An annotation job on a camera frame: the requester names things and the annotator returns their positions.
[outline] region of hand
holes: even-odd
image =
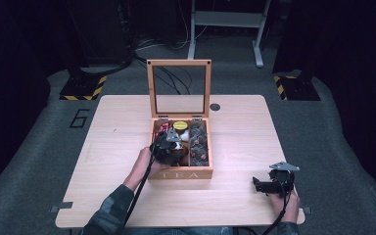
[[[282,222],[294,222],[296,223],[298,221],[298,215],[299,215],[299,205],[301,203],[301,199],[296,194],[295,190],[292,190],[290,192],[290,199],[288,206],[286,206],[286,212],[285,215],[283,215]],[[276,213],[276,216],[279,215],[280,212],[283,210],[284,201],[283,198],[280,198],[276,194],[269,194],[268,197],[270,198],[271,204],[273,205],[274,212]]]
[[[133,165],[132,171],[124,180],[123,184],[131,189],[133,192],[136,190],[139,183],[142,181],[143,176],[145,175],[146,168],[149,165],[149,161],[151,159],[151,151],[148,147],[145,147],[140,150],[139,156]],[[158,162],[154,161],[151,166],[151,172],[149,175],[155,174],[160,171],[162,168],[167,168],[168,165],[166,164],[159,164]]]

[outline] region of yellow lid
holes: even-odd
[[[179,129],[179,130],[184,130],[184,129],[188,128],[188,123],[185,122],[185,121],[179,120],[179,121],[176,121],[173,124],[173,128]]]

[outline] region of table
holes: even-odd
[[[267,225],[271,203],[252,177],[269,181],[269,165],[285,161],[265,100],[260,95],[211,95],[212,179],[148,180],[129,227]],[[149,141],[148,95],[103,96],[93,118],[56,225],[83,227],[130,172]],[[300,212],[299,223],[305,215]]]
[[[195,0],[191,2],[191,40],[188,49],[188,59],[194,59],[196,38],[196,25],[212,26],[237,26],[237,27],[255,27],[258,28],[258,35],[253,41],[253,51],[255,53],[256,65],[263,67],[261,58],[260,42],[267,18],[268,8],[271,0],[265,0],[262,13],[236,13],[236,12],[215,12],[215,11],[196,11]]]

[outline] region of box lid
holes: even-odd
[[[209,117],[211,60],[148,60],[152,118]]]

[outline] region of dark curtain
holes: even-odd
[[[0,0],[0,173],[47,104],[46,78],[84,62],[63,0]]]
[[[293,1],[273,72],[292,70],[330,88],[344,136],[376,180],[376,1]]]

